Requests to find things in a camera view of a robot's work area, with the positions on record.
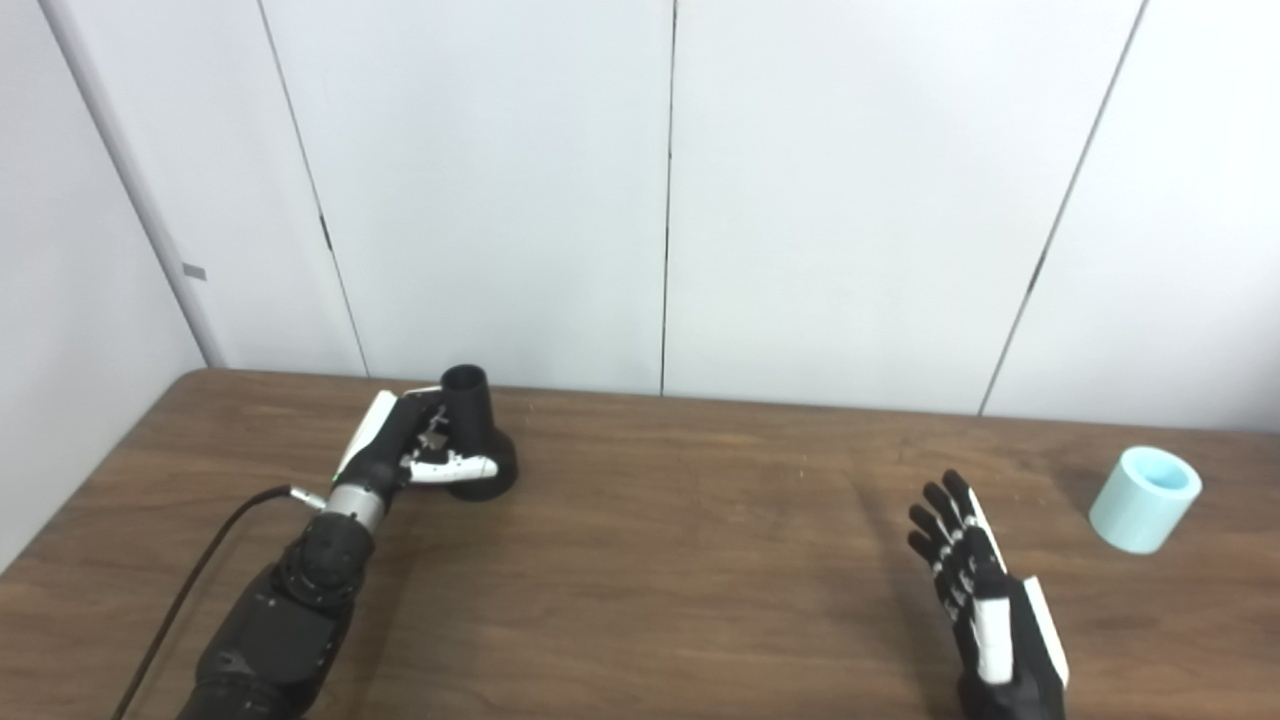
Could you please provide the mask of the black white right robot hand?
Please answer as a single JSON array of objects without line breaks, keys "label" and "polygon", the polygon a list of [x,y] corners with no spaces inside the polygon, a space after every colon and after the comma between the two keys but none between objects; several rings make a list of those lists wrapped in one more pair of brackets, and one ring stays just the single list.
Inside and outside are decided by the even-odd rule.
[{"label": "black white right robot hand", "polygon": [[1009,571],[980,501],[954,469],[922,491],[908,516],[910,548],[928,566],[961,660],[966,719],[1064,719],[1066,655],[1037,577]]}]

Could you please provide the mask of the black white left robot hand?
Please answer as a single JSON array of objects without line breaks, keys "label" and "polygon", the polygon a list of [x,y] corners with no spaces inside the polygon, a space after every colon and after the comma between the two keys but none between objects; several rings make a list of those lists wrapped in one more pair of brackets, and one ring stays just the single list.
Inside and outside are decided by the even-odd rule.
[{"label": "black white left robot hand", "polygon": [[509,438],[498,430],[489,396],[440,386],[379,392],[333,478],[385,503],[402,489],[448,486],[456,498],[495,498],[518,478]]}]

